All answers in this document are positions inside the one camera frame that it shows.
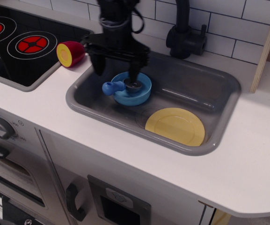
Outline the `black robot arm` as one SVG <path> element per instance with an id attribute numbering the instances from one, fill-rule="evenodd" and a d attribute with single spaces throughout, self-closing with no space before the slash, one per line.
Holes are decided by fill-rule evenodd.
<path id="1" fill-rule="evenodd" d="M 132 28 L 132 13 L 142 15 L 136 9 L 138 0 L 99 0 L 99 23 L 102 33 L 84 37 L 85 51 L 89 54 L 96 74 L 102 75 L 106 67 L 106 59 L 128 62 L 130 83 L 137 81 L 139 72 L 148 64 L 149 47 L 133 37 L 140 33 Z"/>

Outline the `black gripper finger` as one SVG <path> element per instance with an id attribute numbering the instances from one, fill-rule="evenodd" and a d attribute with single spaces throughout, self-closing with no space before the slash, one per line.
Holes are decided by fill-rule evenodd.
<path id="1" fill-rule="evenodd" d="M 133 61 L 130 63 L 130 67 L 128 70 L 130 83 L 136 82 L 137 76 L 138 76 L 140 70 L 141 70 L 141 64 L 139 61 Z"/>
<path id="2" fill-rule="evenodd" d="M 91 53 L 90 59 L 97 75 L 102 75 L 106 67 L 106 57 L 104 54 Z"/>

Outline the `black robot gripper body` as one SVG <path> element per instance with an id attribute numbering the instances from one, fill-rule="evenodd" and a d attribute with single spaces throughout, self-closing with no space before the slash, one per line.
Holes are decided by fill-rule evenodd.
<path id="1" fill-rule="evenodd" d="M 90 55 L 104 54 L 106 59 L 115 59 L 131 63 L 139 61 L 141 66 L 148 64 L 150 49 L 135 40 L 132 36 L 132 23 L 124 22 L 120 25 L 102 23 L 102 33 L 89 34 L 83 37 L 86 52 Z"/>

